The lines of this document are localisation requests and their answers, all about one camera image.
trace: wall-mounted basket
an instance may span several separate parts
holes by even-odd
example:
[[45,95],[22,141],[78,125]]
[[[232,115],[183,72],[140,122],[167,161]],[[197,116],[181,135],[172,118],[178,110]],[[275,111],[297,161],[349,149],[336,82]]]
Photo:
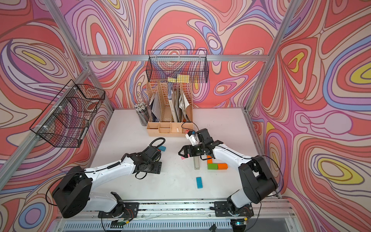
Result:
[[148,82],[207,83],[207,50],[148,50]]
[[54,147],[80,147],[105,99],[102,89],[87,84],[73,84],[65,98],[53,106],[55,109],[49,118],[37,130],[32,129],[47,107],[30,127],[31,131]]

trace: green block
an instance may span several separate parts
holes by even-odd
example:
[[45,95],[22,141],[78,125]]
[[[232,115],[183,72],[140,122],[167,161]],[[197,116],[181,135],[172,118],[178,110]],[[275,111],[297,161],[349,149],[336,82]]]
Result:
[[207,169],[218,170],[218,164],[207,164]]

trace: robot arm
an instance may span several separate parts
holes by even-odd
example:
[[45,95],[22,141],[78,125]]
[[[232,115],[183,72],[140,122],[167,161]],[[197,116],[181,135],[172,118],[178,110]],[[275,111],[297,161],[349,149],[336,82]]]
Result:
[[[157,140],[162,140],[162,143],[152,146]],[[158,161],[161,158],[158,147],[164,142],[164,138],[157,138],[144,151],[126,153],[120,160],[100,167],[71,168],[52,192],[62,216],[70,218],[81,211],[103,211],[114,217],[122,214],[125,206],[117,193],[104,194],[92,190],[124,175],[139,172],[160,174],[162,163]]]
[[178,153],[180,156],[187,158],[209,155],[212,159],[221,160],[239,171],[242,189],[227,198],[231,214],[238,212],[240,208],[247,204],[259,203],[277,189],[277,182],[263,157],[245,156],[234,151],[223,142],[214,141],[207,129],[201,129],[196,134],[199,144],[193,145],[194,143],[192,143],[192,145],[183,146]]

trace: paper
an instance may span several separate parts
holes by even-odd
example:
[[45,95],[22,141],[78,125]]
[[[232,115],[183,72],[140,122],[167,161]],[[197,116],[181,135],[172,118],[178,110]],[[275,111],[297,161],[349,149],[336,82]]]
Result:
[[155,99],[155,96],[156,96],[156,94],[152,94],[152,97],[151,97],[151,100],[150,100],[149,105],[152,105],[152,102],[153,102],[153,100]]
[[189,75],[178,74],[177,82],[178,83],[189,83]]
[[183,93],[183,98],[184,98],[184,107],[185,107],[185,118],[187,121],[191,122],[191,112],[192,112],[192,107],[189,105],[189,102],[187,100],[186,95]]
[[175,108],[176,96],[175,96],[175,93],[173,91],[171,93],[171,97],[168,100],[169,100],[169,106],[170,106],[171,114],[173,115],[173,120],[174,120],[174,122],[179,122],[177,113],[175,111],[175,109],[176,109]]
[[182,110],[179,108],[180,89],[175,91],[175,111],[178,116],[178,122],[182,122]]
[[161,106],[160,106],[160,98],[158,97],[158,92],[155,96],[155,100],[153,101],[153,107],[152,107],[152,113],[156,116],[157,118],[157,122],[160,121],[160,118],[161,118]]
[[171,100],[171,94],[173,93],[173,84],[171,82],[167,83],[167,99]]
[[188,115],[190,115],[190,110],[192,109],[190,109],[190,105],[188,103],[186,95],[183,92],[181,94],[182,95],[179,99],[179,108],[182,109],[183,117],[185,118],[185,120],[190,122],[191,120],[188,118],[187,113]]

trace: pink wall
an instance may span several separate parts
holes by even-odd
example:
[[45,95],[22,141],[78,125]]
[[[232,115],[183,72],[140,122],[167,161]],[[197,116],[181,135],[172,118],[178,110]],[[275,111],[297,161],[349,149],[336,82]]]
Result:
[[[41,2],[0,3],[0,166],[60,88],[81,72]],[[54,148],[43,140],[36,145],[0,191],[0,232],[47,230],[58,212],[45,201],[47,188],[72,166],[88,164],[108,115],[103,105],[80,148]]]
[[300,6],[251,108],[305,231],[371,231],[371,2]]
[[[60,10],[87,54],[147,54],[199,49],[209,54],[267,54],[285,1],[62,1]],[[112,106],[147,101],[146,62],[91,62]],[[196,107],[243,107],[261,62],[210,62],[208,84],[194,85]]]

